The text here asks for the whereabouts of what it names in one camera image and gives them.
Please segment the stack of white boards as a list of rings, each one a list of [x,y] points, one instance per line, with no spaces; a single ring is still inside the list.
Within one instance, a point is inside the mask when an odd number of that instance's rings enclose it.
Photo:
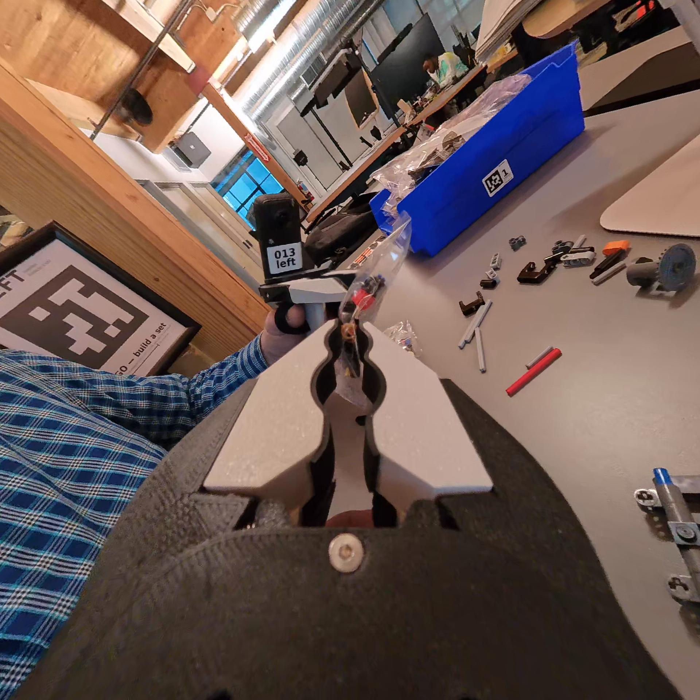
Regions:
[[[484,63],[511,36],[512,31],[542,1],[485,1],[475,59]]]

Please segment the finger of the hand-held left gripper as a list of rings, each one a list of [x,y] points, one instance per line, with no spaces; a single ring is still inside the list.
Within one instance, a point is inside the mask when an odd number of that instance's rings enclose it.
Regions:
[[[335,276],[295,279],[288,285],[292,303],[342,302],[347,293],[347,287]]]

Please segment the long grey lego axle pair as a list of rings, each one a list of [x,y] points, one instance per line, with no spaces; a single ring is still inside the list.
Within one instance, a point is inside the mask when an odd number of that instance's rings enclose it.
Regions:
[[[482,320],[486,316],[486,313],[488,312],[488,310],[490,309],[491,306],[492,306],[492,300],[489,299],[489,300],[486,300],[486,302],[481,307],[479,307],[479,309],[477,310],[471,323],[469,324],[467,330],[465,331],[463,337],[461,337],[461,339],[460,339],[460,342],[458,345],[458,347],[460,349],[464,349],[465,346],[467,344],[471,343],[471,341],[475,338],[475,332],[476,332],[477,328],[479,328]]]

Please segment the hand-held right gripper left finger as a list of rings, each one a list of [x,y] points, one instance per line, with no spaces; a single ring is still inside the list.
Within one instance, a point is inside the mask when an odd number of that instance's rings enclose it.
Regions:
[[[326,412],[337,385],[339,321],[328,320],[263,372],[239,409],[204,490],[281,503],[326,522],[335,448]]]

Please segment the red lego axle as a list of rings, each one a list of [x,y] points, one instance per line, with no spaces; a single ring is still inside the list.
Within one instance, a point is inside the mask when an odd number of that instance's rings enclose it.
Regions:
[[[515,396],[519,393],[525,386],[527,386],[532,380],[537,378],[542,374],[549,366],[551,366],[555,361],[562,357],[562,351],[559,348],[555,348],[550,354],[548,354],[544,359],[541,360],[535,367],[521,375],[515,382],[513,382],[507,389],[506,394],[509,397]]]

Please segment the small clear plastic bag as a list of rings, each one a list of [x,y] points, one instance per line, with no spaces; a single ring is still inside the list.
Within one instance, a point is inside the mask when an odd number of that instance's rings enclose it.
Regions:
[[[417,358],[421,357],[422,346],[409,320],[401,320],[389,328],[386,328],[384,330],[384,335],[413,356]]]

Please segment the clear bag of lego pieces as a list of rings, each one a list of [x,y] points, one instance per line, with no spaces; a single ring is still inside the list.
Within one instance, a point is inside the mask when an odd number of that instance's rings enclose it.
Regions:
[[[375,322],[381,303],[407,257],[411,235],[412,219],[406,213],[398,215],[390,235],[357,269],[339,309],[342,346],[335,363],[336,390],[362,414],[369,410],[370,401],[362,390],[361,324]]]

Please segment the long wooden work table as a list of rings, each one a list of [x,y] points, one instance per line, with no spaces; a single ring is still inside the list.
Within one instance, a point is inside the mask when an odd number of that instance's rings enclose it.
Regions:
[[[379,141],[377,145],[373,146],[350,170],[345,172],[331,186],[327,194],[321,197],[320,200],[310,208],[304,220],[309,223],[313,222],[327,206],[331,205],[332,201],[339,197],[357,178],[361,177],[364,171],[369,169],[380,156],[386,153],[402,136],[405,136],[410,129],[418,127],[428,117],[441,110],[453,100],[462,89],[472,83],[476,78],[485,75],[486,72],[487,65],[485,63],[477,65],[460,78],[457,83],[441,91],[421,112],[417,113],[414,118],[388,132],[385,138]]]

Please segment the black backpack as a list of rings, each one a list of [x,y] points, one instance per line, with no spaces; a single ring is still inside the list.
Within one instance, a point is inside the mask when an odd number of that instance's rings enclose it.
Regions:
[[[316,267],[337,269],[377,228],[370,199],[359,197],[324,211],[309,228],[302,251]]]

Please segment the framed black white marker poster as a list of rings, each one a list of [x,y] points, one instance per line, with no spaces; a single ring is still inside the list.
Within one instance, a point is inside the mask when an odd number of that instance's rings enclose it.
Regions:
[[[1,348],[145,377],[201,325],[52,221],[1,251]]]

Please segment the grey lego gear assembly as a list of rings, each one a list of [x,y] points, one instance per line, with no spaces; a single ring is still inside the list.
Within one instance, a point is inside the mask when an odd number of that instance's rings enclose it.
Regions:
[[[626,268],[626,280],[637,296],[670,296],[699,288],[699,264],[688,245],[669,246],[657,258],[638,258]]]

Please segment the person's left forearm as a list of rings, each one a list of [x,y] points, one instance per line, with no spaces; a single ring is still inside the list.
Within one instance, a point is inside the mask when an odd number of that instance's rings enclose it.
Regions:
[[[196,427],[216,407],[230,398],[248,380],[257,378],[268,368],[263,353],[262,335],[225,360],[183,378],[183,429]]]

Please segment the black wall box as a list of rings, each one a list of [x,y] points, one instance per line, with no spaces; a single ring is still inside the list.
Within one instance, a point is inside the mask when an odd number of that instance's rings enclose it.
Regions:
[[[211,150],[191,131],[185,132],[170,143],[170,149],[192,169],[199,169],[211,156]]]

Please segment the black monitor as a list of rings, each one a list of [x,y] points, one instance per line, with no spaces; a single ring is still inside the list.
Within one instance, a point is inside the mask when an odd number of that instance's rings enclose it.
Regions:
[[[428,55],[440,57],[445,48],[429,15],[405,28],[399,35],[401,41],[380,60],[370,72],[372,85],[377,89],[387,116],[399,110],[398,101],[412,103],[428,89],[429,75],[424,70]]]

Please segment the orange black lego piece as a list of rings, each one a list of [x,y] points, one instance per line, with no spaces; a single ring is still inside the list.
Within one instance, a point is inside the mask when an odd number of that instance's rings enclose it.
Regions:
[[[603,248],[603,259],[594,267],[590,279],[594,284],[601,284],[606,275],[614,275],[625,267],[625,260],[629,254],[631,243],[629,240],[610,241]]]

